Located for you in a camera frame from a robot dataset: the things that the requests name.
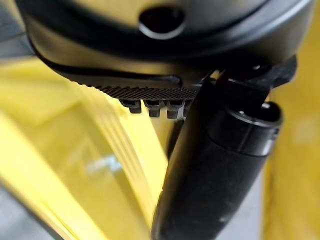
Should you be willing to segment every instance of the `black cylindrical handle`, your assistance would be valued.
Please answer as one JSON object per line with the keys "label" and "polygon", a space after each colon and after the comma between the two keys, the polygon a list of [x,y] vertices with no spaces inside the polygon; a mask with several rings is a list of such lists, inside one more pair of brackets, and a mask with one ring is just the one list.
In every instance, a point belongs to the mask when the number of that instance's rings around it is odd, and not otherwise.
{"label": "black cylindrical handle", "polygon": [[275,141],[282,122],[278,106],[268,103],[257,116],[246,116],[216,96],[214,85],[206,83],[188,113],[155,211],[153,240],[214,239],[239,208]]}

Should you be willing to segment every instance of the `black plastic housing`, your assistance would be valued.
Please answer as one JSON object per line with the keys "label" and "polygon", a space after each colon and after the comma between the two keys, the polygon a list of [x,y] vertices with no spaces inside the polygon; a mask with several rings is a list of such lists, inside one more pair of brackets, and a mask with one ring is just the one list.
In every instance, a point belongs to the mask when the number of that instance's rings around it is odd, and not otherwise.
{"label": "black plastic housing", "polygon": [[171,155],[152,226],[154,240],[214,239],[237,211],[275,142],[275,103],[256,116],[229,109],[206,82]]}
{"label": "black plastic housing", "polygon": [[42,61],[122,100],[193,100],[216,69],[282,63],[297,52],[314,5],[313,0],[268,0],[221,28],[157,40],[136,28],[99,21],[65,0],[15,1]]}

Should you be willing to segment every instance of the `plastic tooth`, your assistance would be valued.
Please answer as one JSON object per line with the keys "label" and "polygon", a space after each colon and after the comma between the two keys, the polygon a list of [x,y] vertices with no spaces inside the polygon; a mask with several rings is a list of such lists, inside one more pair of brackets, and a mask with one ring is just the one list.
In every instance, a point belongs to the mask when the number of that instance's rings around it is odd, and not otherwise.
{"label": "plastic tooth", "polygon": [[126,99],[119,99],[120,103],[129,108],[130,113],[132,114],[140,114],[141,113],[141,101],[140,100],[126,100]]}
{"label": "plastic tooth", "polygon": [[186,100],[183,106],[183,116],[186,118],[191,106],[191,100]]}
{"label": "plastic tooth", "polygon": [[183,100],[167,100],[165,101],[167,107],[166,117],[168,119],[176,119],[178,117],[179,109],[184,105]]}
{"label": "plastic tooth", "polygon": [[160,117],[160,100],[144,100],[144,105],[149,110],[150,118],[158,118]]}

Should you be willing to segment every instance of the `black plastic part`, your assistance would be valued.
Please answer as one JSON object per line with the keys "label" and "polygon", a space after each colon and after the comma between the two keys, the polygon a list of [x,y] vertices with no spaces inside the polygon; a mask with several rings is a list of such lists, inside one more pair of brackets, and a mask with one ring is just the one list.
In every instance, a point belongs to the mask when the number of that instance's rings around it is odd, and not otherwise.
{"label": "black plastic part", "polygon": [[[33,18],[62,36],[98,51],[149,61],[207,57],[218,60],[219,57],[220,62],[227,63],[230,56],[237,58],[237,62],[246,56],[245,59],[257,57],[272,65],[296,53],[309,27],[313,2],[269,0],[245,19],[220,31],[163,41],[150,39],[123,25],[97,24],[60,0],[16,0],[25,21]],[[32,31],[31,25],[26,21],[27,31]]]}
{"label": "black plastic part", "polygon": [[168,119],[176,119],[178,117],[179,109],[184,105],[183,100],[167,100],[166,105],[166,116]]}
{"label": "black plastic part", "polygon": [[144,100],[144,105],[148,108],[150,118],[160,117],[161,101],[160,100]]}
{"label": "black plastic part", "polygon": [[266,103],[261,111],[267,112],[247,116],[224,105],[216,91],[217,86],[206,82],[191,105],[168,164],[153,240],[217,237],[239,208],[277,137],[282,124],[277,105]]}
{"label": "black plastic part", "polygon": [[140,114],[142,112],[140,100],[119,99],[119,101],[124,107],[129,108],[132,114]]}

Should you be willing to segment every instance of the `yellow surface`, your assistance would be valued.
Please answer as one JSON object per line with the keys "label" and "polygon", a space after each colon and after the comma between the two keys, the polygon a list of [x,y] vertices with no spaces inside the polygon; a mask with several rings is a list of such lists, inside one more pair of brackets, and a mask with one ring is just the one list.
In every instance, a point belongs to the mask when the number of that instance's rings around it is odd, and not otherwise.
{"label": "yellow surface", "polygon": [[37,59],[1,67],[0,107],[0,178],[31,210],[67,239],[149,239],[167,159],[145,109]]}
{"label": "yellow surface", "polygon": [[320,239],[320,6],[298,54],[295,82],[271,99],[285,124],[266,173],[265,240]]}

